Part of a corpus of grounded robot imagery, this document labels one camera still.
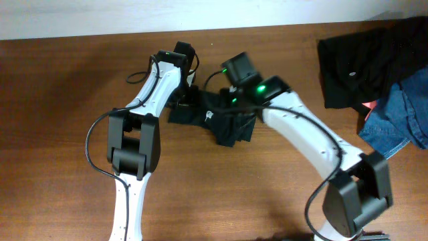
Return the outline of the dark green cloth garment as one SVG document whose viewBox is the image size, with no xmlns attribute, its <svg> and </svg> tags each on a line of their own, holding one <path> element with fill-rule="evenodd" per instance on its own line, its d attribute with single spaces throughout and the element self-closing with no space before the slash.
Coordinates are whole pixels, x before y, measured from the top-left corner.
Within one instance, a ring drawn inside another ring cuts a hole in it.
<svg viewBox="0 0 428 241">
<path fill-rule="evenodd" d="M 207 97 L 216 108 L 229 108 L 233 95 L 226 88 L 218 94 L 205 92 L 192 86 L 185 98 L 172 107 L 168 121 L 180 125 L 191 125 L 210 130 L 216 143 L 225 147 L 233 147 L 237 141 L 251 141 L 255 126 L 255 115 L 226 116 L 215 114 L 204 102 Z"/>
</svg>

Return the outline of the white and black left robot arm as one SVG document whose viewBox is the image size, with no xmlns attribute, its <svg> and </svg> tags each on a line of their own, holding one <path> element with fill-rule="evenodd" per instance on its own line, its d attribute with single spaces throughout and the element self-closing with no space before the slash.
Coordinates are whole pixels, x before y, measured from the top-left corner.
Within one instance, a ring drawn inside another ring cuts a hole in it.
<svg viewBox="0 0 428 241">
<path fill-rule="evenodd" d="M 142 240 L 144 195 L 161 155 L 159 116 L 168 102 L 186 95 L 197 62 L 191 44 L 150 57 L 145 83 L 122 113 L 108 117 L 108 162 L 116 184 L 111 240 Z"/>
</svg>

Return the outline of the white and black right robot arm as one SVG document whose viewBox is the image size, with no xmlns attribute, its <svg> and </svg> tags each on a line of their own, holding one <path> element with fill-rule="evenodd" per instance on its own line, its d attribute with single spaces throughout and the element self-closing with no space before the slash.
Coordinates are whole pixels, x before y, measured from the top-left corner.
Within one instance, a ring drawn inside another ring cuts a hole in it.
<svg viewBox="0 0 428 241">
<path fill-rule="evenodd" d="M 364 227 L 393 205 L 388 161 L 329 129 L 279 76 L 263 78 L 242 52 L 221 64 L 233 91 L 230 113 L 254 113 L 309 160 L 322 178 L 305 205 L 314 240 L 388 240 Z"/>
</svg>

